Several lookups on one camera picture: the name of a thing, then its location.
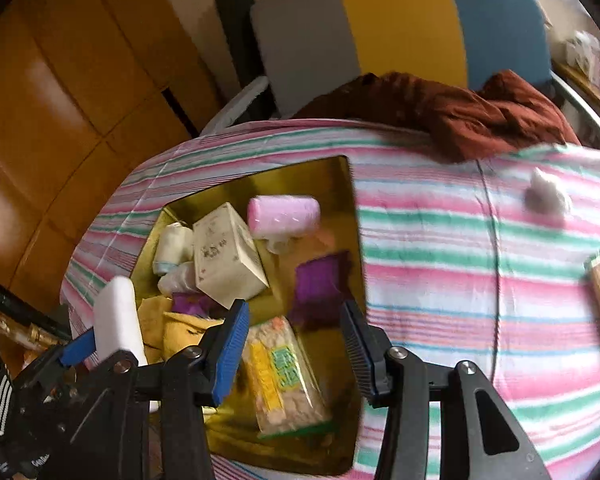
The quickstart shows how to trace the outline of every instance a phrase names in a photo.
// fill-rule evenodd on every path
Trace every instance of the yellow label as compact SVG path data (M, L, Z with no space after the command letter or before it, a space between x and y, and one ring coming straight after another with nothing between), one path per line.
M269 352L260 341L251 343L250 348L253 370L260 385L267 411L282 409L282 402L276 388L276 378L271 370Z

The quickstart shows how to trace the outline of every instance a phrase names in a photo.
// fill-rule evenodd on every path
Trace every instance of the cardboard box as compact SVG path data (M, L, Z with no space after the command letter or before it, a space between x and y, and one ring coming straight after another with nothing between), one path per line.
M225 308L269 286L247 224L225 202L193 225L196 286Z

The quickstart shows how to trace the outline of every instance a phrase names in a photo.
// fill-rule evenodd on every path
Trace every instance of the metal bolt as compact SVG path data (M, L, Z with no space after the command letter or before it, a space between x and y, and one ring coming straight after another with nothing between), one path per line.
M190 346L184 349L183 354L189 359L197 359L202 355L202 348L199 346Z
M117 374L126 374L131 368L131 361L128 359L122 359L113 365L113 371Z
M402 348L401 346L392 346L389 348L389 355L394 359L404 359L409 355L409 352L406 348Z
M467 375L475 374L475 365L469 361L462 361L460 363L460 369Z

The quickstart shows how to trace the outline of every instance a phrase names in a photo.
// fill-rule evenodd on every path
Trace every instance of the chair backrest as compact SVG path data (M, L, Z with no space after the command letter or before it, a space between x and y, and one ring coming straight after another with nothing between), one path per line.
M251 22L283 117L367 72L471 89L506 68L551 79L536 0L260 0Z

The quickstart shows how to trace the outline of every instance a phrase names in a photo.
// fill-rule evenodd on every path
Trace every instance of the pink cup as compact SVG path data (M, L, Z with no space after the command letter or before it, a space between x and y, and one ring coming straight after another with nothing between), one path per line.
M258 195L247 208L254 238L283 240L315 230L320 223L320 204L311 196Z

